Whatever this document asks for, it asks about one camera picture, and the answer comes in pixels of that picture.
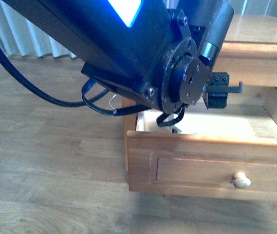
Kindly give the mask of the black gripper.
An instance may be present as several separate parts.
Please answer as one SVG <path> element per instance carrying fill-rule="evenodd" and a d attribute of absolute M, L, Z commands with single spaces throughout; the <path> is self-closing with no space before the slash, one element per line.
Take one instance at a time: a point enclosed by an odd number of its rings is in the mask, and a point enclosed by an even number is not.
<path fill-rule="evenodd" d="M 243 82 L 229 86 L 230 75 L 226 72 L 213 72 L 203 88 L 203 101 L 207 109 L 224 109 L 229 93 L 242 93 Z"/>

